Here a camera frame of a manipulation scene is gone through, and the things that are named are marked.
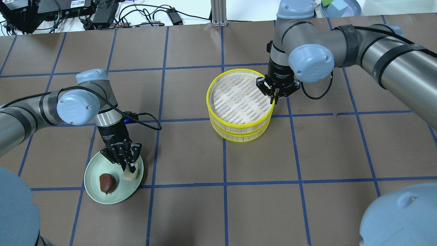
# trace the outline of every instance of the light blue cap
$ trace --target light blue cap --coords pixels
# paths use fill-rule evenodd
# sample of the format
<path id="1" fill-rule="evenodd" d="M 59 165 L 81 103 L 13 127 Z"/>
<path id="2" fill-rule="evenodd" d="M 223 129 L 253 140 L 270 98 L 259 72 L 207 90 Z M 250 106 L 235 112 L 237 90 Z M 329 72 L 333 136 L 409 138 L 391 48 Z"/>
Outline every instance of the light blue cap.
<path id="1" fill-rule="evenodd" d="M 0 167 L 0 244 L 35 245 L 39 209 L 33 193 L 16 174 Z"/>
<path id="2" fill-rule="evenodd" d="M 402 31 L 402 28 L 400 26 L 396 24 L 384 24 L 384 26 L 390 27 L 395 32 L 395 34 L 405 37 L 405 33 Z"/>
<path id="3" fill-rule="evenodd" d="M 313 0 L 282 0 L 276 17 L 287 20 L 311 18 L 315 7 Z"/>
<path id="4" fill-rule="evenodd" d="M 314 83 L 334 69 L 334 55 L 322 45 L 306 44 L 291 52 L 288 63 L 300 81 Z"/>
<path id="5" fill-rule="evenodd" d="M 100 110 L 99 99 L 91 92 L 73 90 L 65 93 L 56 106 L 59 117 L 71 125 L 83 125 L 92 120 Z"/>
<path id="6" fill-rule="evenodd" d="M 376 199 L 364 213 L 360 246 L 437 245 L 437 183 L 409 186 Z"/>
<path id="7" fill-rule="evenodd" d="M 94 81 L 94 80 L 109 80 L 105 70 L 101 68 L 91 69 L 76 75 L 77 84 Z"/>

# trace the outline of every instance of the power adapter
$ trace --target power adapter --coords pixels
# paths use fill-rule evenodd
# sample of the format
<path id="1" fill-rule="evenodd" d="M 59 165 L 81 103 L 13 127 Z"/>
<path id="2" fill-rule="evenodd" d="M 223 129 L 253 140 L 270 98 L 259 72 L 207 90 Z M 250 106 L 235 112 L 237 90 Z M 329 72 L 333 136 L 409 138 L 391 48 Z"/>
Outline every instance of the power adapter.
<path id="1" fill-rule="evenodd" d="M 168 17 L 170 18 L 173 25 L 183 25 L 182 19 L 180 18 L 179 13 L 176 11 L 174 7 L 166 10 Z"/>

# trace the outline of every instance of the gray robot arm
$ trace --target gray robot arm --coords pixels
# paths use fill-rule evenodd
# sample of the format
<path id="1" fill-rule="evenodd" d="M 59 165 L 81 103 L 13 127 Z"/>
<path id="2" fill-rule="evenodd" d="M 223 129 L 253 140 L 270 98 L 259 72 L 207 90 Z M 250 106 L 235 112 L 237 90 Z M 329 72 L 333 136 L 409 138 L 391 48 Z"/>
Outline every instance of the gray robot arm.
<path id="1" fill-rule="evenodd" d="M 334 67 L 359 65 L 437 129 L 435 54 L 397 35 L 402 31 L 396 25 L 345 25 L 319 32 L 312 23 L 313 12 L 312 0 L 281 1 L 274 38 L 267 47 L 268 72 L 257 83 L 264 94 L 289 96 L 300 82 L 317 82 Z"/>
<path id="2" fill-rule="evenodd" d="M 123 170 L 127 166 L 133 173 L 141 144 L 134 144 L 129 138 L 123 112 L 116 108 L 117 100 L 105 71 L 85 71 L 76 79 L 77 87 L 21 98 L 0 107 L 0 126 L 3 128 L 0 156 L 39 129 L 65 123 L 83 125 L 94 118 L 105 143 L 101 154 L 121 165 Z"/>

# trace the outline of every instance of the yellow basket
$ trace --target yellow basket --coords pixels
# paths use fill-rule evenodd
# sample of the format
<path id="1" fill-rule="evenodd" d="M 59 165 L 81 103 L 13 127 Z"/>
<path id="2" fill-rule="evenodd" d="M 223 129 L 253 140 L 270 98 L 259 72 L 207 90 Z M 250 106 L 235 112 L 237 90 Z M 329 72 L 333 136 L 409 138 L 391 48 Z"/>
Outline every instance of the yellow basket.
<path id="1" fill-rule="evenodd" d="M 264 96 L 256 87 L 255 79 L 262 76 L 262 74 L 250 69 L 233 69 L 220 74 L 212 81 L 206 94 L 206 105 L 208 107 L 208 113 L 212 127 L 223 138 L 234 142 L 248 142 L 259 137 L 266 130 L 273 112 L 274 103 L 270 104 L 270 99 Z M 237 118 L 236 120 L 243 121 L 243 123 L 230 123 L 216 114 L 216 104 L 214 98 L 211 98 L 211 96 L 214 97 L 216 95 L 216 90 L 218 90 L 218 93 L 220 93 L 228 89 L 227 86 L 231 87 L 235 85 L 241 86 L 242 89 L 234 91 L 231 94 L 229 94 L 230 91 L 226 91 L 226 93 L 224 92 L 222 96 L 233 98 L 234 100 L 238 101 L 236 104 L 240 103 L 244 105 L 244 103 L 246 103 L 246 106 L 248 107 L 246 107 L 245 110 L 251 110 L 248 114 L 246 114 L 246 116 L 249 117 L 248 115 L 252 113 L 251 115 L 255 117 L 255 120 L 243 120 L 241 118 Z M 247 97 L 252 95 L 256 98 L 253 101 L 249 101 L 250 105 L 248 105 L 247 102 L 240 100 L 240 96 L 247 99 Z M 225 108 L 229 107 L 229 105 L 226 103 L 222 103 L 222 106 Z"/>

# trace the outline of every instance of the white label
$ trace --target white label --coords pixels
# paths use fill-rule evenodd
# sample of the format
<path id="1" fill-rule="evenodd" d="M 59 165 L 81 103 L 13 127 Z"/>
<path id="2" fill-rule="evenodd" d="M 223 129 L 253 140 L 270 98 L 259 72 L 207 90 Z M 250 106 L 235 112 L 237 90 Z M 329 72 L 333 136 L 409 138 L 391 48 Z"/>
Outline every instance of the white label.
<path id="1" fill-rule="evenodd" d="M 77 8 L 83 6 L 85 6 L 85 0 L 76 0 L 76 1 L 71 1 L 70 8 Z"/>

